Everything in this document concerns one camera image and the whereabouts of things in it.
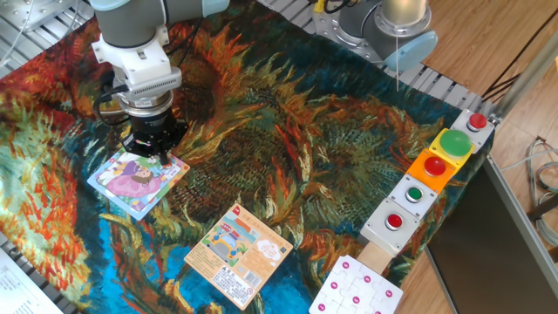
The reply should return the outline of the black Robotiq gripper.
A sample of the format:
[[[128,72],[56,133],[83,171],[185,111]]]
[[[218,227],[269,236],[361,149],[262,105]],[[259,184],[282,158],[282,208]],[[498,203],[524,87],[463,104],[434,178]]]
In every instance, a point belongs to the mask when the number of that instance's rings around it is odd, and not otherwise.
[[[132,131],[122,141],[124,149],[146,158],[158,156],[162,166],[170,163],[168,152],[188,130],[188,123],[171,111],[146,118],[131,116],[130,122]]]

